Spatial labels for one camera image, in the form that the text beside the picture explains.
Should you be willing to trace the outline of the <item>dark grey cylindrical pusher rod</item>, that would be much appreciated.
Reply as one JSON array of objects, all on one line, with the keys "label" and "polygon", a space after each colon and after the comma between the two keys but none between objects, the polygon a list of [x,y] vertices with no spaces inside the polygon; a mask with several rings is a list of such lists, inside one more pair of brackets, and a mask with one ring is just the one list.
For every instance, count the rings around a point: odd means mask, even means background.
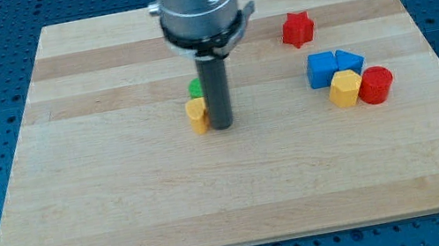
[{"label": "dark grey cylindrical pusher rod", "polygon": [[233,123],[230,92],[225,62],[222,59],[198,60],[198,79],[208,111],[210,125],[215,130],[225,130]]}]

